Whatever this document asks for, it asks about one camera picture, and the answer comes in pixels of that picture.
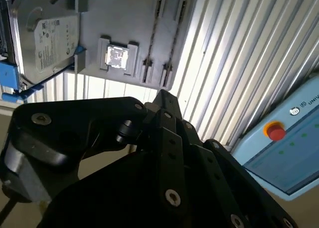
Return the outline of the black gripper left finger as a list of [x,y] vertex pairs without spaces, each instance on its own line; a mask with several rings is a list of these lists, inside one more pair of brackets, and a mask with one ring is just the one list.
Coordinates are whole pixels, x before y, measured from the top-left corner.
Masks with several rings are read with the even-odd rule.
[[120,97],[18,107],[0,156],[3,193],[18,203],[52,202],[128,155],[183,149],[169,95],[161,90],[149,104]]

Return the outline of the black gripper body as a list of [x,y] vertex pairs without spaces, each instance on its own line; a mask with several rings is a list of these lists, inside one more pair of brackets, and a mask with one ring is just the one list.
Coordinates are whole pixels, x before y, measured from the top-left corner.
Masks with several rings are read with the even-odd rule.
[[182,148],[128,155],[63,190],[46,228],[195,228]]

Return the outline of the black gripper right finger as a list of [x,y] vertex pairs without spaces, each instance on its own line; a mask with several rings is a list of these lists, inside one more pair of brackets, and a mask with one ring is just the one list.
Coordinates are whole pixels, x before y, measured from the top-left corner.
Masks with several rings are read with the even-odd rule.
[[201,142],[181,117],[178,100],[169,95],[182,138],[188,195],[197,228],[296,228],[292,217],[216,140]]

